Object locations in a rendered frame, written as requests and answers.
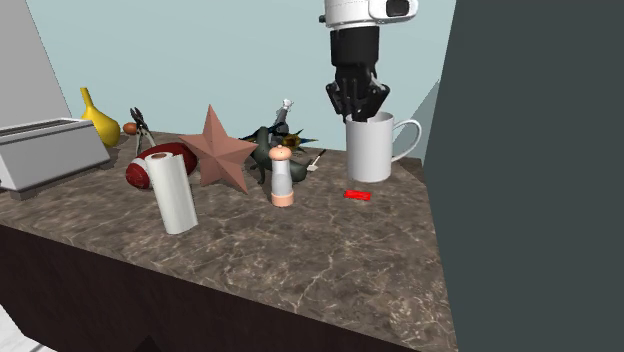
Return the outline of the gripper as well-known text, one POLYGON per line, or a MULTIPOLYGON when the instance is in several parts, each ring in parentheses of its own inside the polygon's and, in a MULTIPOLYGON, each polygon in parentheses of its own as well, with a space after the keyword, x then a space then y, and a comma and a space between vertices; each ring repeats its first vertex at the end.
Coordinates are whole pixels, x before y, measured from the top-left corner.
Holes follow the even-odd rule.
POLYGON ((372 79, 379 58, 380 28, 353 27, 330 32, 331 63, 335 80, 326 92, 342 120, 366 122, 377 114, 389 95, 387 85, 372 79))

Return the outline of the white mug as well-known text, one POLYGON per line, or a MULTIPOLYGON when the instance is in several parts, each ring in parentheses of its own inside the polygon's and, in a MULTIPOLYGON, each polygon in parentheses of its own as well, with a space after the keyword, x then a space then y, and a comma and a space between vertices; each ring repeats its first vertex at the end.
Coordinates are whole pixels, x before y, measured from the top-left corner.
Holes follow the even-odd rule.
POLYGON ((345 120, 347 176, 363 183, 377 183, 391 175, 392 163, 407 156, 415 149, 422 137, 422 126, 417 120, 396 122, 394 115, 379 111, 365 122, 355 121, 351 116, 345 120), (393 131, 405 125, 413 125, 416 133, 407 149, 393 154, 393 131))

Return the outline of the grey bottle with white cap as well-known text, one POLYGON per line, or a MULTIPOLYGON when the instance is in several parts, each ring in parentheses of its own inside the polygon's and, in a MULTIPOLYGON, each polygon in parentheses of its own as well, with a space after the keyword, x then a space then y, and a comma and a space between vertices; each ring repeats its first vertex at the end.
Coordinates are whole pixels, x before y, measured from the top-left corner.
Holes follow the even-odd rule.
POLYGON ((290 112, 290 109, 293 105, 293 101, 289 99, 284 99, 282 101, 281 107, 276 111, 276 119, 274 121, 274 127, 276 128, 277 133, 289 133, 289 126, 286 122, 287 115, 290 112))

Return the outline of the blue and yellow spiky toy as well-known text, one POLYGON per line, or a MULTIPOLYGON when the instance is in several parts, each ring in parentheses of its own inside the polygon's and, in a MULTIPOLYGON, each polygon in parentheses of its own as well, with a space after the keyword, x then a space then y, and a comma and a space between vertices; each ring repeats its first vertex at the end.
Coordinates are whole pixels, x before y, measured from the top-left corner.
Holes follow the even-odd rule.
POLYGON ((263 152, 268 152, 271 148, 282 145, 289 148, 293 152, 305 153, 301 144, 315 142, 315 139, 301 138, 299 136, 301 130, 296 133, 289 133, 288 128, 283 129, 283 126, 285 126, 285 123, 279 122, 271 127, 260 127, 254 133, 241 137, 241 140, 256 143, 258 145, 258 149, 263 152), (260 130, 262 128, 264 128, 267 132, 267 140, 265 144, 262 144, 262 140, 259 137, 260 130))

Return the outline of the pink and clear pepper mill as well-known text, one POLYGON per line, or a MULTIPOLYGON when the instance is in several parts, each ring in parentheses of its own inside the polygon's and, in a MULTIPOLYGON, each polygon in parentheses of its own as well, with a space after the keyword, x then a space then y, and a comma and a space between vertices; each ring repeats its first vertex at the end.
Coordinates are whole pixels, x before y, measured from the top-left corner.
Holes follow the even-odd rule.
POLYGON ((271 200, 276 207, 288 207, 294 202, 290 171, 291 155, 291 150, 283 145, 277 145, 269 151, 272 162, 271 200))

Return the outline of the dark green dinosaur figure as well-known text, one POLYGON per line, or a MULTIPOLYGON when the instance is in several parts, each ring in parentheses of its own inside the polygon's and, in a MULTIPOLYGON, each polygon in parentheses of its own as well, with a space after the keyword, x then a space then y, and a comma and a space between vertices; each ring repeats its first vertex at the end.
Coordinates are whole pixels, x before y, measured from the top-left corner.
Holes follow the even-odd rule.
MULTIPOLYGON (((268 142, 269 129, 265 126, 261 126, 256 132, 256 149, 250 154, 252 159, 256 162, 255 167, 260 172, 260 179, 258 184, 262 185, 265 182, 265 171, 272 170, 272 160, 269 157, 269 151, 271 146, 268 142)), ((307 177, 307 167, 312 160, 307 163, 298 163, 296 161, 290 162, 290 172, 293 182, 301 182, 307 177)))

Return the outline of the pink star figure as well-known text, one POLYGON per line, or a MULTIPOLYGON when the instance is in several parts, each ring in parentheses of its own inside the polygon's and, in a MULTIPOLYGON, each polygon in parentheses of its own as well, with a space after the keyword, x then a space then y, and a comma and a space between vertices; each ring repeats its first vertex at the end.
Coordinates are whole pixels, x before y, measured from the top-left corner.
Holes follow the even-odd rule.
POLYGON ((201 186, 223 180, 243 193, 248 193, 243 164, 258 145, 230 137, 212 105, 208 106, 203 131, 200 134, 180 135, 179 139, 198 158, 201 186))

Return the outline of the white paper towel roll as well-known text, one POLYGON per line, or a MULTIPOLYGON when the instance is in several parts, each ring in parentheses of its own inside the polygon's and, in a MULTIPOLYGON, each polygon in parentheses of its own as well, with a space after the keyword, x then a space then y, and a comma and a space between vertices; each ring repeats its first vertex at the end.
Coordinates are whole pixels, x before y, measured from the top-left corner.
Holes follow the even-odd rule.
POLYGON ((176 235, 198 225, 182 155, 159 152, 145 158, 165 230, 176 235))

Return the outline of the red and white football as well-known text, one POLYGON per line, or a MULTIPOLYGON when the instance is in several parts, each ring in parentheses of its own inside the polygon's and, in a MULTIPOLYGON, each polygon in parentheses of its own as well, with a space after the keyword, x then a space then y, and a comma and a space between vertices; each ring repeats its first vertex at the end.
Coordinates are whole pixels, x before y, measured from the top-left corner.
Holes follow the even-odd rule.
POLYGON ((146 157, 155 154, 171 152, 173 155, 182 155, 186 172, 190 175, 198 165, 197 156, 182 142, 170 142, 159 144, 138 154, 128 165, 125 177, 127 182, 138 189, 151 187, 150 177, 147 170, 146 157))

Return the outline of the yellow vase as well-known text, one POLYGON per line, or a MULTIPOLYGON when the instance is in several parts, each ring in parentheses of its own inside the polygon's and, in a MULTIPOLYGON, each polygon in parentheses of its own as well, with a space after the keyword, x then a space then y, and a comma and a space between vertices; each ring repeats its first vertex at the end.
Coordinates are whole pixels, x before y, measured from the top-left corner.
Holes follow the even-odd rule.
POLYGON ((93 123, 105 147, 115 147, 119 143, 121 135, 118 122, 95 107, 87 87, 81 87, 80 92, 85 104, 85 111, 82 115, 82 119, 89 120, 93 123))

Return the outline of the dark brown counter cabinet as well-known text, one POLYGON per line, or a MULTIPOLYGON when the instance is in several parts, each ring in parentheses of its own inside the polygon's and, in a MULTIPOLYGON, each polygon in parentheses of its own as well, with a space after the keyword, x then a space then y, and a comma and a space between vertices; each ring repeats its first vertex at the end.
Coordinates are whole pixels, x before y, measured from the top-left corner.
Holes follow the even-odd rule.
POLYGON ((5 225, 0 305, 57 352, 414 352, 5 225))

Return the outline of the grey toaster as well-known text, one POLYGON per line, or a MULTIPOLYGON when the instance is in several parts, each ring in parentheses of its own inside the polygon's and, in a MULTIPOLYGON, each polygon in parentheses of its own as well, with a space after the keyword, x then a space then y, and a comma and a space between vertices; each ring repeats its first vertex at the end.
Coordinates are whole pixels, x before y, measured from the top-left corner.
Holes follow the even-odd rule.
POLYGON ((109 161, 89 120, 56 118, 0 128, 0 189, 16 199, 109 161))

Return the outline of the black-handled pliers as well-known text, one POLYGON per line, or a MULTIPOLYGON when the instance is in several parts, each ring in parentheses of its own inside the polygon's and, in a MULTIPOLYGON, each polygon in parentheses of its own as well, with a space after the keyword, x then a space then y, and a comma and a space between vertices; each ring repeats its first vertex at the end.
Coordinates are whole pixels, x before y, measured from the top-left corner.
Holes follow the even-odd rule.
POLYGON ((147 140, 149 141, 150 145, 152 147, 156 146, 156 143, 154 141, 153 135, 151 133, 151 131, 149 130, 147 124, 144 121, 143 118, 143 114, 141 113, 141 111, 137 108, 131 108, 130 109, 130 114, 131 117, 134 119, 135 124, 136 124, 136 155, 139 155, 141 153, 141 147, 142 147, 142 138, 146 137, 147 140))

